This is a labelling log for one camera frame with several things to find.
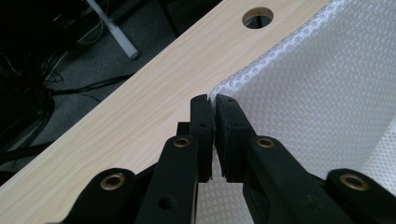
textured fabric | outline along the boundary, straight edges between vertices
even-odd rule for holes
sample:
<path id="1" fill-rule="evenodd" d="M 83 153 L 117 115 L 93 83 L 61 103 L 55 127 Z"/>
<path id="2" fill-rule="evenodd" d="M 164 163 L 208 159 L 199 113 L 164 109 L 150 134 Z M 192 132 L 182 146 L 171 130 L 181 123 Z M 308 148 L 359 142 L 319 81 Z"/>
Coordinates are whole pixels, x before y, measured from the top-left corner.
<path id="1" fill-rule="evenodd" d="M 280 140 L 308 172 L 351 168 L 395 194 L 395 15 L 393 0 L 331 1 L 211 98 L 234 97 L 256 132 Z M 252 222 L 241 186 L 227 186 L 216 176 L 200 185 L 198 223 Z"/>

brass ring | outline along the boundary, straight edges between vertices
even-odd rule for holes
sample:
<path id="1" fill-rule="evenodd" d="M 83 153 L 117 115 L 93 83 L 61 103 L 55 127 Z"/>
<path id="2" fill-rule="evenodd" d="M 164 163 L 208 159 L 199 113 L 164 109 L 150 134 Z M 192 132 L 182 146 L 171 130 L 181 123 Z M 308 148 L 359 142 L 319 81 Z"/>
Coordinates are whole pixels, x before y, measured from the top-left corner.
<path id="1" fill-rule="evenodd" d="M 110 179 L 118 180 L 117 183 L 109 183 Z M 116 173 L 114 175 L 106 176 L 101 182 L 100 187 L 104 190 L 114 190 L 119 189 L 125 183 L 125 175 L 122 173 Z"/>
<path id="2" fill-rule="evenodd" d="M 268 138 L 259 138 L 257 139 L 257 145 L 261 146 L 261 147 L 273 147 L 275 145 L 275 143 Z"/>
<path id="3" fill-rule="evenodd" d="M 369 185 L 367 184 L 367 182 L 365 180 L 363 180 L 362 178 L 358 177 L 357 175 L 343 174 L 343 175 L 340 175 L 340 180 L 341 180 L 341 182 L 343 182 L 343 184 L 345 184 L 346 186 L 348 186 L 351 189 L 364 191 L 369 188 Z"/>
<path id="4" fill-rule="evenodd" d="M 180 137 L 174 140 L 174 146 L 175 147 L 187 147 L 191 144 L 190 139 Z"/>

white mesh fabric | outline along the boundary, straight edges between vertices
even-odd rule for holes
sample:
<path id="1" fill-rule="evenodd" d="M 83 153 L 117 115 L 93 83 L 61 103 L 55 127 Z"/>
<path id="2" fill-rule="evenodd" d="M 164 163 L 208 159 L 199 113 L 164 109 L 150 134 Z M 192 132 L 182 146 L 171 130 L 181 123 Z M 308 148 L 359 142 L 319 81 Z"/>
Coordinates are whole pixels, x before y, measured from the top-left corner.
<path id="1" fill-rule="evenodd" d="M 351 168 L 395 194 L 395 134 L 387 131 L 396 112 L 395 15 L 393 0 L 331 1 L 211 98 L 234 97 L 256 132 L 280 140 L 308 172 Z M 215 177 L 200 186 L 198 223 L 251 222 L 238 207 L 240 186 L 227 185 Z M 215 190 L 239 195 L 220 203 Z"/>

dark floor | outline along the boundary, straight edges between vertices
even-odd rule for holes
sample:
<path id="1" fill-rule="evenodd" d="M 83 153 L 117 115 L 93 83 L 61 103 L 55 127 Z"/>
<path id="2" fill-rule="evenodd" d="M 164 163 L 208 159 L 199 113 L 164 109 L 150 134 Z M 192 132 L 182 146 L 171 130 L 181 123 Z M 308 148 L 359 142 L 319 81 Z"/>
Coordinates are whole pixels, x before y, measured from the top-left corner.
<path id="1" fill-rule="evenodd" d="M 173 1 L 169 5 L 169 12 L 175 17 L 175 24 L 180 31 L 191 25 L 218 1 L 206 0 L 207 4 L 203 2 Z M 64 55 L 54 70 L 63 81 L 49 85 L 51 89 L 75 89 L 104 79 L 135 73 L 176 39 L 157 0 L 128 0 L 110 16 L 130 38 L 139 50 L 140 56 L 135 60 L 128 59 L 113 36 L 104 29 L 100 38 L 93 44 L 79 46 Z M 87 35 L 83 41 L 95 39 L 95 36 L 99 34 L 100 26 Z M 53 96 L 54 112 L 32 146 L 59 138 L 119 85 L 87 91 L 84 94 Z M 19 141 L 22 141 L 29 133 L 30 130 L 22 133 Z M 34 157 L 4 163 L 0 169 L 18 172 Z"/>

wooden table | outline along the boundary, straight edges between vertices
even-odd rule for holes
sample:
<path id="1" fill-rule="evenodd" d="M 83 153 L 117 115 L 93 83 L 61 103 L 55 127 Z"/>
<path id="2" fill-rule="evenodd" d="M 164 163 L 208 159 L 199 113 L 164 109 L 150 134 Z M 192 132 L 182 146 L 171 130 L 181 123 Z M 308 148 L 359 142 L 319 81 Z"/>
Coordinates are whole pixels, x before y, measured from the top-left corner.
<path id="1" fill-rule="evenodd" d="M 1 223 L 61 221 L 96 174 L 155 163 L 177 123 L 189 120 L 191 97 L 210 93 L 327 2 L 223 0 L 0 188 Z M 274 19 L 252 30 L 242 18 L 255 7 Z"/>

